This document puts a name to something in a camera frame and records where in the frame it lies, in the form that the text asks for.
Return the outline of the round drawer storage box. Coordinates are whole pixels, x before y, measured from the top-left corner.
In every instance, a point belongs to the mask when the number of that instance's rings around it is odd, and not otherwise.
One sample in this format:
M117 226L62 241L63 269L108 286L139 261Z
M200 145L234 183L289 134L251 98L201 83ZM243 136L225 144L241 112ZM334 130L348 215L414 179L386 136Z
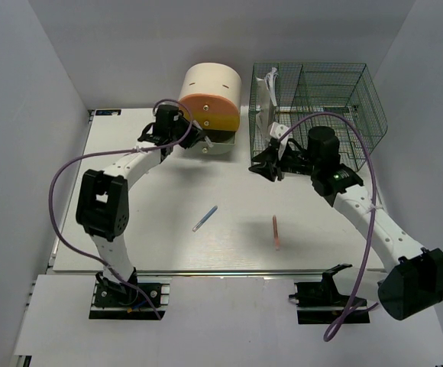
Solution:
M190 67L178 100L210 140L196 145L199 152L220 155L233 149L241 120L241 77L234 69L220 63Z

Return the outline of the white paper booklet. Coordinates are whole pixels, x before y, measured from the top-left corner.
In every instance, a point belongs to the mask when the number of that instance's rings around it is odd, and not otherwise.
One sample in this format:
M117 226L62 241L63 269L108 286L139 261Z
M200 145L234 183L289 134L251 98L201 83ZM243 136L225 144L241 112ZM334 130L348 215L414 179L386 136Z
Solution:
M270 140L270 126L275 122L276 82L279 73L272 67L264 77L254 76L249 103L249 131L252 151L265 149Z

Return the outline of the orange pen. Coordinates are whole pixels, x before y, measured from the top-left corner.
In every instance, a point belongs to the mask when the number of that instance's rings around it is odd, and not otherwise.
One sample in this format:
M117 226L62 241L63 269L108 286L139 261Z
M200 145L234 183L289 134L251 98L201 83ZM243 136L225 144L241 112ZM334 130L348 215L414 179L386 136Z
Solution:
M274 240L275 249L277 251L279 251L280 250L280 237L279 237L279 232L278 232L278 223L277 223L276 215L273 215L273 217L272 217L272 225L273 225L273 240Z

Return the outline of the blue pen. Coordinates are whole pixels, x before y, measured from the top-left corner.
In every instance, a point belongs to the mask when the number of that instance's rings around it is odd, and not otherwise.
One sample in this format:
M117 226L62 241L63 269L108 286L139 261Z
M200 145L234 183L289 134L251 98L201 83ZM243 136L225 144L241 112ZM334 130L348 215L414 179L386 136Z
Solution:
M213 206L192 228L193 232L197 232L205 222L218 210L217 206Z

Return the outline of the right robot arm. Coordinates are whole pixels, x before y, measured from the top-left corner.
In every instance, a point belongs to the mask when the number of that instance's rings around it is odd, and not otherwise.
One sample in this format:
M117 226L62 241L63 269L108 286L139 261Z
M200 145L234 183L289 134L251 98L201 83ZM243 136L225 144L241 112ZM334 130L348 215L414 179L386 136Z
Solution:
M340 141L332 128L311 128L306 148L292 149L288 127L274 122L267 148L254 158L250 171L270 181L282 180L287 164L308 174L315 192L344 216L368 241L384 271L360 271L336 265L324 271L319 284L298 290L293 298L303 307L342 305L359 280L357 300L379 303L395 320L404 320L443 301L443 251L426 249L407 235L381 208L361 177L341 163Z

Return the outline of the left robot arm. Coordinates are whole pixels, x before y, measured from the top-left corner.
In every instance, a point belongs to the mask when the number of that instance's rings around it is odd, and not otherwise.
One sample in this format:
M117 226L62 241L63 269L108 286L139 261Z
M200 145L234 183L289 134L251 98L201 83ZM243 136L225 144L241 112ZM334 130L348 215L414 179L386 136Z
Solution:
M189 149L205 137L185 109L160 105L137 144L115 163L82 176L76 221L95 244L104 263L104 277L115 281L112 296L123 305L137 300L135 272L124 240L129 222L129 190L150 170L163 163L175 146Z

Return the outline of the black label sticker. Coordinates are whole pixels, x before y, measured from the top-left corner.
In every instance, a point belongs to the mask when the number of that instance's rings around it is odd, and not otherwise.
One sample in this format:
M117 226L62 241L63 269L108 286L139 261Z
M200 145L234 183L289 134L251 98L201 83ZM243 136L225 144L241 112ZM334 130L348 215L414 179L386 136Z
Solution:
M99 109L95 111L95 115L103 115L103 116L112 116L112 115L120 115L120 109Z

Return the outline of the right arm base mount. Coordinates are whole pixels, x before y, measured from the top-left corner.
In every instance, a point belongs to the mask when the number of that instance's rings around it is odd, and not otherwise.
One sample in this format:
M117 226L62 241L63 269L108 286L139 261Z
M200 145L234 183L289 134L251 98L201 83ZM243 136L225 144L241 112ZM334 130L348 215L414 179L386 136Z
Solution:
M341 294L333 281L339 271L352 269L351 265L336 265L322 273L319 281L298 281L288 296L296 305L299 325L330 325L342 315L349 295Z

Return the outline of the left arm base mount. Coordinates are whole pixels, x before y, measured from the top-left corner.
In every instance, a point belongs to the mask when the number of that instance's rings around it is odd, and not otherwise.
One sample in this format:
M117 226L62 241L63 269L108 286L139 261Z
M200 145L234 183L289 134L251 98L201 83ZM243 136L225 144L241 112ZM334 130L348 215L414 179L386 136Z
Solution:
M169 303L168 283L139 283L138 287L150 298L128 288L126 292L114 291L96 281L89 310L90 320L160 320Z

